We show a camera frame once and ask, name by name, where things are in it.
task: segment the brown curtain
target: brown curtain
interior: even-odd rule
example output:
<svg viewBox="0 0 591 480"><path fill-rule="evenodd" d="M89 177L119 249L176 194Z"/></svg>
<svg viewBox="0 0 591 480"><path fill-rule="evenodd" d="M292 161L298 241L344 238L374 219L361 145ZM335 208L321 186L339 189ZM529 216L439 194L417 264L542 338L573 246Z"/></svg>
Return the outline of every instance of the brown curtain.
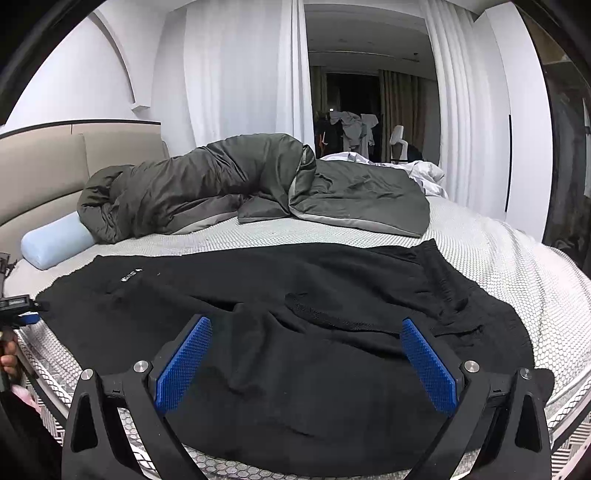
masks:
<svg viewBox="0 0 591 480"><path fill-rule="evenodd" d="M396 125L404 127L408 143L423 149L425 136L425 101L419 77L406 73L379 71L382 104L382 161L390 162L390 135Z"/></svg>
<svg viewBox="0 0 591 480"><path fill-rule="evenodd" d="M310 86L312 89L312 111L314 112L314 116L317 113L328 112L328 88L324 67L310 67Z"/></svg>

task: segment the mattress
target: mattress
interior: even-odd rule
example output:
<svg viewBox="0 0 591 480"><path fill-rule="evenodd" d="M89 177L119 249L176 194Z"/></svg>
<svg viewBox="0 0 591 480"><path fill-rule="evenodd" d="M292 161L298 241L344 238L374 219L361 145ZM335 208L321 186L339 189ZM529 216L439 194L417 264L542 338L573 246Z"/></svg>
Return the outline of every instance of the mattress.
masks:
<svg viewBox="0 0 591 480"><path fill-rule="evenodd" d="M189 235L150 235L115 245L94 245L61 264L39 271L21 260L5 283L7 296L35 296L62 275L82 268L97 255L186 255L196 252L265 247L304 242L333 242L353 247L411 247L435 239L446 260L484 290L514 307L530 335L535 365L556 376L546 407L548 425L560 429L588 398L591 387L591 281L561 252L535 242L503 222L475 214L448 200L429 197L431 218L421 238L323 225L294 218L240 225L233 218ZM71 402L81 366L43 323L19 333L24 353L66 405ZM126 411L120 412L142 465L153 468ZM213 459L189 449L209 476L258 480L295 475L262 471L230 460ZM458 473L469 468L470 456ZM402 478L403 472L383 476Z"/></svg>

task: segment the screw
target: screw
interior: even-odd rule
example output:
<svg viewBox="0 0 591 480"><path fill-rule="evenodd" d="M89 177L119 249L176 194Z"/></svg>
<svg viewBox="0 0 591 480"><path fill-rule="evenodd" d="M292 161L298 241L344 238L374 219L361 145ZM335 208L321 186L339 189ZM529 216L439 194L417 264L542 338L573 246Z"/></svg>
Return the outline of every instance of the screw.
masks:
<svg viewBox="0 0 591 480"><path fill-rule="evenodd" d="M529 368L522 368L521 370L519 370L519 374L526 380L531 380L532 378L534 378Z"/></svg>
<svg viewBox="0 0 591 480"><path fill-rule="evenodd" d="M82 374L80 375L80 378L82 380L90 380L92 378L92 375L94 374L94 372L92 371L91 368L87 368L86 370L84 370L82 372Z"/></svg>
<svg viewBox="0 0 591 480"><path fill-rule="evenodd" d="M464 362L464 368L471 374L475 374L480 370L480 365L478 365L474 360L468 360L467 362Z"/></svg>
<svg viewBox="0 0 591 480"><path fill-rule="evenodd" d="M140 360L134 365L134 371L137 373L143 373L148 369L148 362L146 360Z"/></svg>

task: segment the white textured mattress cover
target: white textured mattress cover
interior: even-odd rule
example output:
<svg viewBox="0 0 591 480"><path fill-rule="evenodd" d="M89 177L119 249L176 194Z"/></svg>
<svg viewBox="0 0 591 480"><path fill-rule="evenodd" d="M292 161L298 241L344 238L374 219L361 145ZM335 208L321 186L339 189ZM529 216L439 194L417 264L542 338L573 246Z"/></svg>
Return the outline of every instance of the white textured mattress cover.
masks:
<svg viewBox="0 0 591 480"><path fill-rule="evenodd" d="M45 271L21 260L5 283L5 295L32 296L53 281L90 263L97 255L187 255L231 248L309 242L353 247L411 247L434 238L445 259L485 291L516 310L530 335L535 366L556 376L552 403L573 392L591 365L591 280L565 255L509 225L448 200L429 197L431 221L421 238L324 225L294 218L238 224L229 219L188 235L149 235L116 245L94 245ZM39 322L23 331L37 352L61 372L72 392L80 366L49 328Z"/></svg>

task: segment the white logo on garment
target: white logo on garment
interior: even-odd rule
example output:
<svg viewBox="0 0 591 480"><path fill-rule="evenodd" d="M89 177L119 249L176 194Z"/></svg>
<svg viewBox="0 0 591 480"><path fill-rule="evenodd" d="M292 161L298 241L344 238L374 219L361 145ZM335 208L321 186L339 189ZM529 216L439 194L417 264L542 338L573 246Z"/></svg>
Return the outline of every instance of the white logo on garment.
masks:
<svg viewBox="0 0 591 480"><path fill-rule="evenodd" d="M142 269L141 268L136 268L135 270L129 272L126 276L124 276L121 281L128 281L131 277L133 277L135 274L137 274L138 272L141 272Z"/></svg>

